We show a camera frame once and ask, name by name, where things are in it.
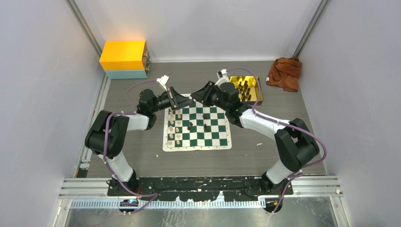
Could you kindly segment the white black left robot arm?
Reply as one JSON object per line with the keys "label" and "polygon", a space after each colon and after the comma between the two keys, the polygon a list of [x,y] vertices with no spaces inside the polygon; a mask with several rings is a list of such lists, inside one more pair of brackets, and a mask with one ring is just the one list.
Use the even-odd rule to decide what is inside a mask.
{"label": "white black left robot arm", "polygon": [[102,110],[86,135],[85,146],[105,162],[114,181],[120,183],[120,190],[126,195],[133,195],[139,184],[136,172],[122,151],[127,132],[150,130],[157,120],[156,112],[169,108],[179,110],[193,102],[193,99],[179,94],[173,87],[159,96],[151,89],[144,89],[139,94],[136,113]]}

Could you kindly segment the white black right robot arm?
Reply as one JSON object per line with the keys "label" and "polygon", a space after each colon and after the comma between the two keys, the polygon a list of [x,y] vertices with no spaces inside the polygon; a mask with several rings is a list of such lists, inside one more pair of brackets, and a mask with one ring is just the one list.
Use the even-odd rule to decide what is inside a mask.
{"label": "white black right robot arm", "polygon": [[238,94],[230,82],[218,86],[210,81],[191,97],[205,106],[221,108],[231,124],[256,131],[275,141],[279,160],[262,174],[263,190],[275,194],[284,186],[284,180],[319,154],[319,146],[303,120],[295,118],[287,121],[267,116],[241,102]]}

